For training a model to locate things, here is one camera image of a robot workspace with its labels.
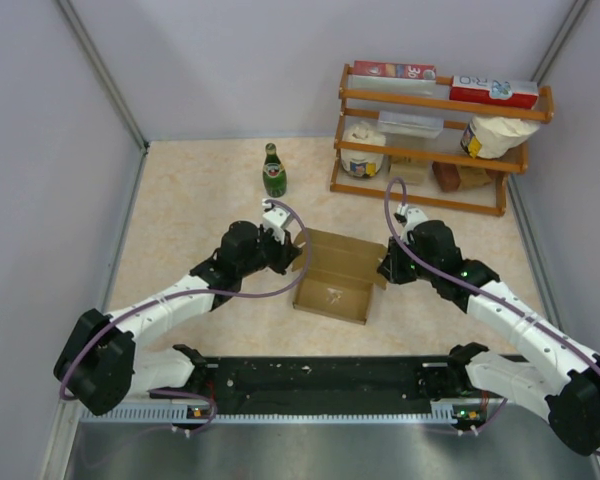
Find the brown cardboard box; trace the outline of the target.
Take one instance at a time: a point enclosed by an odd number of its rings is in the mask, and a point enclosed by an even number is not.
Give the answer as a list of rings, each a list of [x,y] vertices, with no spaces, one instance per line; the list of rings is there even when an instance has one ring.
[[[387,280],[378,273],[387,248],[379,243],[309,228],[294,245],[302,253],[292,269],[307,272],[297,285],[295,309],[359,325],[367,323],[376,288]]]

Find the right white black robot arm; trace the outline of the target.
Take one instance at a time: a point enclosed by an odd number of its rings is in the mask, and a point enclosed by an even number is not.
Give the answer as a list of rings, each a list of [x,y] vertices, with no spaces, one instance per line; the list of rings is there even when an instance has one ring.
[[[463,313],[484,322],[522,356],[514,362],[471,344],[451,353],[456,394],[494,393],[545,421],[572,451],[600,457],[600,353],[535,312],[484,263],[463,258],[450,229],[422,212],[396,217],[379,271],[394,284],[427,281]]]

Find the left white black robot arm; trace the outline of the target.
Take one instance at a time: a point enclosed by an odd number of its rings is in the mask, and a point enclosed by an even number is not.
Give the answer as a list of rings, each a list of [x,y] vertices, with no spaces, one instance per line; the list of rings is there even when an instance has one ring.
[[[182,322],[245,297],[242,283],[252,274],[285,274],[302,252],[292,243],[289,223],[236,221],[213,254],[172,286],[130,307],[84,312],[54,366],[61,398],[103,415],[131,396],[160,389],[200,394],[207,374],[191,348],[148,353],[145,347]]]

